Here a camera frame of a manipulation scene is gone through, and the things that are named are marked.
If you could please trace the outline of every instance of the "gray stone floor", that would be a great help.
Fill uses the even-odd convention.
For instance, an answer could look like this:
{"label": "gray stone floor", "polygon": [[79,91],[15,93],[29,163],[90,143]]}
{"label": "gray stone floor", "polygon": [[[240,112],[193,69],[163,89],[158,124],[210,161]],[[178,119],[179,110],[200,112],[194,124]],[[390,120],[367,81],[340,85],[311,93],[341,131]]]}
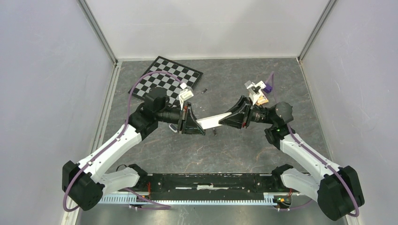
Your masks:
{"label": "gray stone floor", "polygon": [[[224,113],[241,95],[248,95],[244,83],[266,80],[276,72],[275,91],[279,101],[293,106],[292,127],[321,154],[327,156],[318,120],[304,77],[295,59],[228,59],[179,60],[179,63],[204,73],[190,99],[198,119]],[[127,114],[127,91],[145,72],[151,61],[123,62],[112,102],[104,140],[109,139],[123,124]],[[131,110],[141,103],[134,98]],[[268,106],[274,104],[270,96]],[[247,129],[218,127],[217,136],[211,130],[206,136],[173,133],[168,124],[159,128],[142,143],[126,152],[110,169],[120,164],[136,163],[149,173],[267,173],[276,166],[290,164],[304,169],[292,158],[268,144],[264,124],[251,123]]]}

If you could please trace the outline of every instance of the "gray table surface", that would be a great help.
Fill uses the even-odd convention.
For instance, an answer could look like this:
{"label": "gray table surface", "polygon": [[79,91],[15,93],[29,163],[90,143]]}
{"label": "gray table surface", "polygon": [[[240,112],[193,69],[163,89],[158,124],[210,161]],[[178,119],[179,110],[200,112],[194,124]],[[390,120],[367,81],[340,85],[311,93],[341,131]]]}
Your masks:
{"label": "gray table surface", "polygon": [[[228,59],[179,60],[183,65],[204,73],[194,90],[193,112],[198,119],[224,113],[241,95],[248,96],[244,83],[248,80],[266,80],[271,71],[276,72],[275,91],[279,101],[293,106],[292,127],[321,154],[327,150],[315,116],[312,102],[295,59]],[[151,61],[123,62],[116,86],[104,140],[109,139],[124,123],[127,115],[127,91],[145,72]],[[134,110],[142,101],[134,98]],[[275,103],[270,96],[268,106]],[[216,128],[206,136],[173,133],[168,124],[159,128],[142,143],[127,151],[110,167],[114,172],[120,164],[136,163],[149,173],[267,173],[276,166],[290,164],[299,171],[304,169],[291,157],[270,145],[264,129],[269,125],[251,123],[247,129]]]}
{"label": "gray table surface", "polygon": [[[292,127],[321,154],[327,156],[326,146],[315,116],[304,77],[295,59],[230,59],[179,60],[178,62],[204,73],[190,99],[198,119],[224,113],[241,95],[248,95],[244,83],[248,80],[266,80],[276,72],[275,91],[280,101],[293,106]],[[112,102],[104,140],[110,138],[123,124],[127,113],[127,91],[145,72],[150,61],[123,62]],[[134,110],[142,101],[133,99]],[[271,98],[268,106],[275,102]],[[268,144],[263,130],[268,125],[252,123],[238,130],[218,127],[217,136],[207,131],[206,136],[173,133],[167,124],[159,128],[142,143],[127,151],[108,171],[114,172],[120,164],[136,163],[149,173],[269,173],[276,166],[293,165],[304,169],[292,158]],[[295,197],[296,205],[305,203],[306,197]],[[269,206],[187,206],[175,205],[168,211],[139,211],[124,205],[99,204],[80,214],[81,225],[331,225],[344,224],[341,219],[327,219],[317,204],[288,213],[277,213]]]}

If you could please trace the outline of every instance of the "robotic arm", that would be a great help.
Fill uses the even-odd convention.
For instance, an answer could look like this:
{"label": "robotic arm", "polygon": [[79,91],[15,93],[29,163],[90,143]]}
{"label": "robotic arm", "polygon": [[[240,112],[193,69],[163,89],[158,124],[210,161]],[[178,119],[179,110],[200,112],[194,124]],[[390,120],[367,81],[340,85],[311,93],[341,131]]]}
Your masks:
{"label": "robotic arm", "polygon": [[[94,207],[102,196],[114,191],[134,187],[139,178],[139,171],[127,167],[124,170],[105,174],[107,169],[126,151],[144,140],[157,127],[159,121],[176,124],[182,134],[205,135],[206,129],[222,125],[245,128],[251,122],[271,124],[265,129],[268,142],[288,154],[302,165],[311,176],[300,173],[290,165],[277,167],[272,171],[276,183],[281,187],[293,188],[318,202],[321,210],[332,220],[337,220],[354,210],[353,202],[338,177],[331,168],[340,174],[349,186],[358,206],[364,204],[358,175],[350,166],[340,167],[307,145],[288,125],[293,120],[292,106],[280,102],[271,108],[262,105],[268,102],[264,92],[270,87],[263,82],[247,82],[249,97],[241,96],[238,102],[227,112],[198,120],[187,98],[192,92],[184,89],[180,96],[181,107],[168,106],[168,97],[163,88],[152,88],[145,96],[145,101],[129,117],[127,128],[122,136],[123,125],[119,131],[91,155],[77,164],[69,161],[62,170],[62,188],[67,190],[75,175],[82,169],[76,182],[71,186],[71,197],[83,210]],[[98,152],[114,142],[98,158],[92,160]]]}

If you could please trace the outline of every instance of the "white wall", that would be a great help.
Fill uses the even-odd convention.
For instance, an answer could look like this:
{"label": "white wall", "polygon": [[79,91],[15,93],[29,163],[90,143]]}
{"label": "white wall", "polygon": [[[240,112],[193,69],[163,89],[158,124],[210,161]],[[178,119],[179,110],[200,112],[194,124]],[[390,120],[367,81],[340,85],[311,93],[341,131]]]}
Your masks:
{"label": "white wall", "polygon": [[296,57],[328,0],[87,0],[120,59]]}
{"label": "white wall", "polygon": [[61,169],[90,150],[112,63],[77,1],[0,5],[0,224],[60,224]]}
{"label": "white wall", "polygon": [[364,224],[396,224],[398,1],[338,1],[304,72],[332,157],[359,174]]}

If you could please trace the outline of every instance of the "white gear rack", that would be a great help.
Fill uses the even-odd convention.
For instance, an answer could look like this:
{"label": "white gear rack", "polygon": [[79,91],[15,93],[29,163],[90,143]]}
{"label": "white gear rack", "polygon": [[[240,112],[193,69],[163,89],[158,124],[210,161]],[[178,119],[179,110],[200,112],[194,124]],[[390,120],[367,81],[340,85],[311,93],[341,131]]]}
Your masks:
{"label": "white gear rack", "polygon": [[[148,195],[148,192],[138,192],[139,195]],[[166,205],[277,205],[273,201],[274,196],[264,193],[264,200],[158,200],[154,201]],[[130,204],[147,205],[151,204],[140,199],[129,192],[113,192],[101,198],[98,204]]]}

